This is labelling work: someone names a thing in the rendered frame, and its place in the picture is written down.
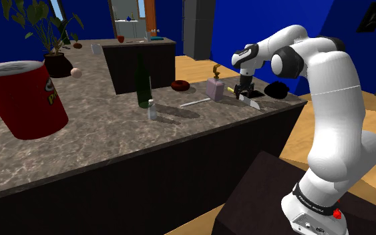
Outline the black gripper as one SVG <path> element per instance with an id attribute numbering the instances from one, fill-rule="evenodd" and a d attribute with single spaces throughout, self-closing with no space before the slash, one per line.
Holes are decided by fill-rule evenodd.
<path id="1" fill-rule="evenodd" d="M 254 91 L 254 83 L 252 82 L 252 76 L 240 76 L 240 83 L 238 85 L 235 85 L 234 87 L 236 99 L 239 98 L 241 90 L 247 90 L 248 95 L 250 95 Z"/>

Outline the pink soap dispenser bottle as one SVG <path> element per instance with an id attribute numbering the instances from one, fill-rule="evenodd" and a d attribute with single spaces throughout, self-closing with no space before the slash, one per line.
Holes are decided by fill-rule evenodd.
<path id="1" fill-rule="evenodd" d="M 206 83 L 206 95 L 214 101 L 220 101 L 224 92 L 224 83 L 219 79 L 220 72 L 217 71 L 218 67 L 220 67 L 220 64 L 216 64 L 213 67 L 214 77 L 207 79 Z"/>

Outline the black rounded bowl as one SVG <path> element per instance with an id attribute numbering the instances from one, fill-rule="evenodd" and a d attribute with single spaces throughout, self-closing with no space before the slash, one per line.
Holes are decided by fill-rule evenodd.
<path id="1" fill-rule="evenodd" d="M 284 99 L 288 95 L 289 90 L 289 87 L 285 83 L 274 81 L 265 87 L 264 93 L 275 99 Z"/>

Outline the white thin stick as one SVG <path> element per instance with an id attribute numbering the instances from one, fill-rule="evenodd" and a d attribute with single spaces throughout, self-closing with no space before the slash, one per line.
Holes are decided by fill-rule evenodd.
<path id="1" fill-rule="evenodd" d="M 201 99 L 201 100 L 198 100 L 198 101 L 191 101 L 191 102 L 184 103 L 184 104 L 180 105 L 180 107 L 186 107 L 186 106 L 189 106 L 189 105 L 194 105 L 194 104 L 197 104 L 197 103 L 202 103 L 202 102 L 210 101 L 210 100 L 211 100 L 210 98 L 206 98 L 206 99 Z"/>

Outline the brown doughnut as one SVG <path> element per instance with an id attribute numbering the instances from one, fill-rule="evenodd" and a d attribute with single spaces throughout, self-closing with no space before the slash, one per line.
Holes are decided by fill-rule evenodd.
<path id="1" fill-rule="evenodd" d="M 175 91 L 187 91 L 190 84 L 184 80 L 175 80 L 171 83 L 171 88 Z"/>

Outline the grey refrigerator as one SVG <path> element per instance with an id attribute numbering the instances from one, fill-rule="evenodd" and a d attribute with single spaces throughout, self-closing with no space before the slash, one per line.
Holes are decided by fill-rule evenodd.
<path id="1" fill-rule="evenodd" d="M 216 0 L 183 0 L 183 53 L 194 60 L 210 57 Z"/>

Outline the small clear shaker bottle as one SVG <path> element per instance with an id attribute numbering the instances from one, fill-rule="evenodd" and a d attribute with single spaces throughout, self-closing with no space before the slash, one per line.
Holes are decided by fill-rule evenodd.
<path id="1" fill-rule="evenodd" d="M 155 120 L 157 118 L 156 104 L 153 99 L 148 100 L 148 119 Z"/>

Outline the green wine bottle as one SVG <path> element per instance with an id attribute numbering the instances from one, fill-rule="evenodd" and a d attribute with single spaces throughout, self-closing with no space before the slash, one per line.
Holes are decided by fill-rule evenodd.
<path id="1" fill-rule="evenodd" d="M 134 81 L 136 86 L 136 93 L 138 105 L 141 108 L 149 107 L 149 100 L 152 99 L 150 74 L 144 65 L 144 58 L 141 53 L 137 54 L 137 66 L 134 73 Z"/>

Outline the dark robot stand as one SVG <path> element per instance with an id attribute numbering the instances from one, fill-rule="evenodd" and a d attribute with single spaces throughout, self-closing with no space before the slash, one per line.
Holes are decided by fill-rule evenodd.
<path id="1" fill-rule="evenodd" d="M 211 235 L 299 235 L 280 203 L 304 174 L 261 151 L 218 213 Z M 347 192 L 339 208 L 349 235 L 376 235 L 376 205 Z"/>

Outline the brown door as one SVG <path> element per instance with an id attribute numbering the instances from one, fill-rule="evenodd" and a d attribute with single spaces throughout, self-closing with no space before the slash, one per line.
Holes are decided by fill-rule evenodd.
<path id="1" fill-rule="evenodd" d="M 146 30 L 151 33 L 151 36 L 157 36 L 155 0 L 144 0 L 144 9 L 146 16 Z"/>

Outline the potted green plant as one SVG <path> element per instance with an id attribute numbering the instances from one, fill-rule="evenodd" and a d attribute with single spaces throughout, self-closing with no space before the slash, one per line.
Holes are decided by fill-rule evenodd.
<path id="1" fill-rule="evenodd" d="M 42 42 L 46 54 L 44 65 L 52 78 L 69 77 L 73 65 L 60 51 L 65 45 L 62 36 L 55 36 L 55 30 L 61 28 L 60 33 L 65 33 L 69 21 L 63 23 L 58 17 L 49 15 L 49 6 L 44 1 L 32 0 L 24 6 L 24 0 L 1 0 L 3 15 L 7 20 L 14 20 L 22 28 L 30 27 L 25 38 L 37 38 Z"/>

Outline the window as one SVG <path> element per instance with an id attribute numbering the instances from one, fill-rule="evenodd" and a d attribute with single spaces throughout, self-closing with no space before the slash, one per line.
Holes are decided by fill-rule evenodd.
<path id="1" fill-rule="evenodd" d="M 65 11 L 63 9 L 63 5 L 61 0 L 48 0 L 49 4 L 51 5 L 51 11 L 54 16 L 59 18 L 61 21 L 66 20 Z"/>

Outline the red crisps can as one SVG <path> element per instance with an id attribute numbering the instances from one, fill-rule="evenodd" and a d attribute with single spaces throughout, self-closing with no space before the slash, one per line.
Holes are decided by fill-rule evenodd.
<path id="1" fill-rule="evenodd" d="M 41 61 L 0 63 L 0 117 L 20 140 L 54 134 L 69 119 Z"/>

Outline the yellow-handled kitchen knife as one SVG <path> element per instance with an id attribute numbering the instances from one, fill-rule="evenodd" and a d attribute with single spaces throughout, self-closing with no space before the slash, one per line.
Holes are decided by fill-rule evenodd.
<path id="1" fill-rule="evenodd" d="M 260 106 L 255 101 L 251 100 L 250 98 L 240 94 L 238 99 L 244 102 L 245 104 L 249 105 L 250 107 L 260 110 Z"/>

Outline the dark wall picture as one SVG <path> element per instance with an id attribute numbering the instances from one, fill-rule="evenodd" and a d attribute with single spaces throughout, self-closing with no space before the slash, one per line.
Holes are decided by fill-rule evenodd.
<path id="1" fill-rule="evenodd" d="M 376 2 L 372 2 L 361 20 L 356 32 L 372 33 L 376 29 Z"/>

